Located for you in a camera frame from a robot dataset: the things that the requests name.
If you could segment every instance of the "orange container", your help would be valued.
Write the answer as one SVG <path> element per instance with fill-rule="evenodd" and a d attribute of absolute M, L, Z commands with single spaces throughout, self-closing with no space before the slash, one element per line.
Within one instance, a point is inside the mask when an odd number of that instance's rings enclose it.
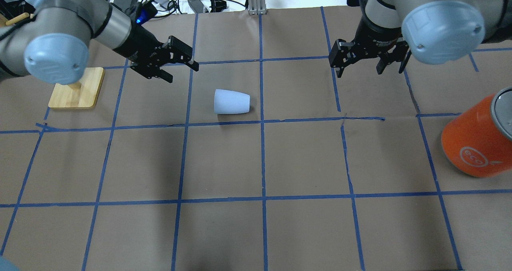
<path fill-rule="evenodd" d="M 448 160 L 475 177 L 512 169 L 512 87 L 486 97 L 444 127 Z"/>

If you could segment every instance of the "grid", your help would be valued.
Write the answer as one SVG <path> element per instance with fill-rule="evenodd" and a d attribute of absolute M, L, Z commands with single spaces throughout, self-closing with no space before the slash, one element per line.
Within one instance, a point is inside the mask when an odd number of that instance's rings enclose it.
<path fill-rule="evenodd" d="M 330 40 L 329 40 L 329 31 L 327 28 L 327 22 L 326 17 L 324 13 L 323 7 L 320 8 L 321 14 L 322 14 L 322 22 L 324 24 L 325 29 L 325 35 L 326 35 L 326 43 L 327 43 L 327 50 L 328 53 L 330 51 Z M 194 43 L 192 44 L 192 47 L 194 50 L 196 50 L 196 37 L 197 37 L 197 26 L 198 26 L 198 15 L 196 14 L 195 21 L 194 21 Z M 417 110 L 417 122 L 418 127 L 421 132 L 421 136 L 424 142 L 424 147 L 426 151 L 426 155 L 428 157 L 428 162 L 430 164 L 430 169 L 432 171 L 433 180 L 435 183 L 436 191 L 420 191 L 420 192 L 402 192 L 402 193 L 355 193 L 353 189 L 353 185 L 351 182 L 350 177 L 350 162 L 347 158 L 347 154 L 350 152 L 347 147 L 347 140 L 345 135 L 344 126 L 342 125 L 340 127 L 340 140 L 342 141 L 342 146 L 344 150 L 344 162 L 346 164 L 346 171 L 347 171 L 347 181 L 349 184 L 349 193 L 348 194 L 328 194 L 328 195 L 290 195 L 290 196 L 267 196 L 266 194 L 266 181 L 265 181 L 265 125 L 267 124 L 279 124 L 281 122 L 321 122 L 321 121 L 344 121 L 344 120 L 386 120 L 382 117 L 377 116 L 368 116 L 368 117 L 347 117 L 347 116 L 337 116 L 337 117 L 328 117 L 328 118 L 295 118 L 295 119 L 286 119 L 286 120 L 266 120 L 264 118 L 264 81 L 263 81 L 263 69 L 264 69 L 264 62 L 266 61 L 278 61 L 278 60 L 314 60 L 314 59 L 326 59 L 327 56 L 309 56 L 309 57 L 296 57 L 296 58 L 264 58 L 263 56 L 263 24 L 262 24 L 262 16 L 259 15 L 258 18 L 258 32 L 259 32 L 259 47 L 260 47 L 260 56 L 258 59 L 254 60 L 224 60 L 224 61 L 208 61 L 208 62 L 200 62 L 201 65 L 208 65 L 208 64 L 225 64 L 225 63 L 245 63 L 245 62 L 259 62 L 260 67 L 260 115 L 261 120 L 251 120 L 251 121 L 237 121 L 237 122 L 207 122 L 207 123 L 190 123 L 190 99 L 192 96 L 192 83 L 194 79 L 194 73 L 193 71 L 190 71 L 190 78 L 189 78 L 189 87 L 188 87 L 188 100 L 187 100 L 187 111 L 186 111 L 186 120 L 184 124 L 175 124 L 175 125 L 142 125 L 142 126 L 116 126 L 116 120 L 117 120 L 117 112 L 119 109 L 119 104 L 122 96 L 123 91 L 123 84 L 124 79 L 126 76 L 126 70 L 128 69 L 128 60 L 126 60 L 124 66 L 111 66 L 106 67 L 106 69 L 122 69 L 122 78 L 121 83 L 119 86 L 119 93 L 117 96 L 117 102 L 116 107 L 114 111 L 114 116 L 112 120 L 112 125 L 110 127 L 103 127 L 103 128 L 81 128 L 81 129 L 60 129 L 48 126 L 48 124 L 36 124 L 39 129 L 33 129 L 33 130 L 9 130 L 9 131 L 0 131 L 0 134 L 21 134 L 21 133 L 38 133 L 39 138 L 37 140 L 35 149 L 33 151 L 33 155 L 31 156 L 26 174 L 24 176 L 23 184 L 20 189 L 18 200 L 14 204 L 0 204 L 0 208 L 14 208 L 11 220 L 9 223 L 9 227 L 7 229 L 6 236 L 2 242 L 2 249 L 0 249 L 0 255 L 4 253 L 4 250 L 6 248 L 9 234 L 11 231 L 11 228 L 13 226 L 16 213 L 18 212 L 19 208 L 24 207 L 51 207 L 51 206 L 91 206 L 94 207 L 94 212 L 91 220 L 90 225 L 90 231 L 88 234 L 88 240 L 86 244 L 86 252 L 84 254 L 84 261 L 82 264 L 82 270 L 84 271 L 86 269 L 86 265 L 88 262 L 88 253 L 90 250 L 91 240 L 94 232 L 95 227 L 95 220 L 96 215 L 98 211 L 99 206 L 106 206 L 106 205 L 143 205 L 143 204 L 176 204 L 177 211 L 176 211 L 176 222 L 174 224 L 174 242 L 173 242 L 173 248 L 172 248 L 172 264 L 171 269 L 174 271 L 176 269 L 176 254 L 177 254 L 177 248 L 178 248 L 178 240 L 179 240 L 179 227 L 180 227 L 180 213 L 181 213 L 181 206 L 182 204 L 190 204 L 190 203 L 204 203 L 204 202 L 235 202 L 235 201 L 260 201 L 262 203 L 262 218 L 263 218 L 263 262 L 264 262 L 264 269 L 265 271 L 268 270 L 268 247 L 267 247 L 267 201 L 270 200 L 304 200 L 304 199 L 338 199 L 338 198 L 347 198 L 351 199 L 352 203 L 352 211 L 353 211 L 353 221 L 355 226 L 355 236 L 356 236 L 356 242 L 357 242 L 357 248 L 358 248 L 358 254 L 359 254 L 359 260 L 360 260 L 360 268 L 362 270 L 365 270 L 364 265 L 364 246 L 362 245 L 361 235 L 360 235 L 360 227 L 358 222 L 358 216 L 357 216 L 357 206 L 356 206 L 356 198 L 377 198 L 377 197 L 408 197 L 408 196 L 437 196 L 439 198 L 439 203 L 442 209 L 443 217 L 446 224 L 446 232 L 448 233 L 448 236 L 450 237 L 450 243 L 451 247 L 454 253 L 454 257 L 456 260 L 457 268 L 459 270 L 463 269 L 462 262 L 459 258 L 459 254 L 457 251 L 456 242 L 452 233 L 452 228 L 450 226 L 450 219 L 448 216 L 448 212 L 446 210 L 446 206 L 444 204 L 443 196 L 445 195 L 467 195 L 467 194 L 491 194 L 491 193 L 512 193 L 512 189 L 476 189 L 476 190 L 463 190 L 463 191 L 443 191 L 441 190 L 441 187 L 439 185 L 436 169 L 434 166 L 434 162 L 432 160 L 432 155 L 430 152 L 430 147 L 428 145 L 427 139 L 426 139 L 426 133 L 424 130 L 424 126 L 422 123 L 422 118 L 430 118 L 430 117 L 440 117 L 440 116 L 456 116 L 459 113 L 421 113 L 420 106 L 417 103 L 414 93 L 411 87 L 411 82 L 408 78 L 408 73 L 404 72 L 404 78 L 406 80 L 406 83 L 409 87 L 409 91 L 411 93 L 411 99 L 413 104 L 415 105 L 415 108 Z M 490 49 L 477 49 L 474 52 L 492 52 L 492 51 L 510 51 L 512 48 L 490 48 Z M 476 72 L 479 72 L 479 69 L 477 67 L 477 64 L 475 60 L 473 59 L 473 56 L 470 54 L 470 60 L 472 62 L 472 65 Z M 334 86 L 334 92 L 335 92 L 335 104 L 338 109 L 338 112 L 342 112 L 342 106 L 340 105 L 340 98 L 338 96 L 338 86 L 336 84 L 336 77 L 334 74 L 334 70 L 331 70 L 332 75 L 332 81 Z M 44 115 L 44 120 L 46 120 L 49 116 L 50 109 L 46 109 L 46 114 Z M 189 127 L 195 127 L 195 126 L 214 126 L 214 125 L 260 125 L 261 127 L 261 182 L 262 182 L 262 194 L 261 196 L 257 197 L 229 197 L 229 198 L 203 198 L 203 199 L 183 199 L 182 193 L 183 193 L 183 179 L 184 179 L 184 171 L 185 171 L 185 162 L 186 162 L 186 150 L 187 150 L 187 136 L 188 136 L 188 129 Z M 104 175 L 106 171 L 106 167 L 108 164 L 108 155 L 110 154 L 110 146 L 112 143 L 112 139 L 114 136 L 114 133 L 116 130 L 124 130 L 124 129 L 141 129 L 141 128 L 184 128 L 184 141 L 183 141 L 183 149 L 182 149 L 182 161 L 181 161 L 181 171 L 180 171 L 180 180 L 179 180 L 179 191 L 178 191 L 178 198 L 176 200 L 144 200 L 144 201 L 101 201 L 100 195 L 102 191 L 102 185 L 104 182 Z M 94 202 L 54 202 L 54 203 L 21 203 L 22 196 L 24 193 L 24 188 L 27 184 L 27 180 L 30 175 L 31 167 L 34 161 L 34 158 L 37 154 L 38 148 L 40 146 L 40 142 L 44 136 L 45 133 L 53 133 L 53 132 L 94 132 L 94 131 L 110 131 L 110 136 L 108 139 L 108 145 L 106 148 L 106 153 L 104 157 L 104 163 L 102 166 L 101 171 L 101 177 L 100 182 L 97 190 L 97 196 L 96 200 Z"/>

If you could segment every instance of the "can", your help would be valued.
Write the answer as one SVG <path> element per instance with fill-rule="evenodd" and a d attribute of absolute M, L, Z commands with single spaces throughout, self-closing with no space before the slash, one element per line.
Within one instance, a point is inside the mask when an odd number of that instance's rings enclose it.
<path fill-rule="evenodd" d="M 512 87 L 448 123 L 441 143 L 448 160 L 468 175 L 492 177 L 512 169 Z"/>

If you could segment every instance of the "white cup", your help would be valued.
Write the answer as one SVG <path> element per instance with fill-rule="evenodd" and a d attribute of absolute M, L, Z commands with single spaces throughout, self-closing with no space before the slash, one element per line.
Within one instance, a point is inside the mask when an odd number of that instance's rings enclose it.
<path fill-rule="evenodd" d="M 241 114 L 250 109 L 251 96 L 245 93 L 215 89 L 214 112 L 216 114 Z"/>

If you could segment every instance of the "metal lid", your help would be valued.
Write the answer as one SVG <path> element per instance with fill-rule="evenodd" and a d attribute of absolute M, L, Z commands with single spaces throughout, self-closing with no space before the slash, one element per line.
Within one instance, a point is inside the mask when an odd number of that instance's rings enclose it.
<path fill-rule="evenodd" d="M 512 87 L 496 93 L 490 105 L 492 120 L 503 135 L 512 140 Z"/>

